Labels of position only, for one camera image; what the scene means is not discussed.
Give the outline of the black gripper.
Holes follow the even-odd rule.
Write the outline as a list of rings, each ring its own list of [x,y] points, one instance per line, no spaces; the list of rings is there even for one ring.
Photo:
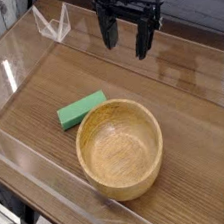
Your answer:
[[[163,0],[94,0],[104,44],[111,50],[118,41],[116,18],[138,23],[136,57],[145,59],[151,49],[155,26],[161,19]]]

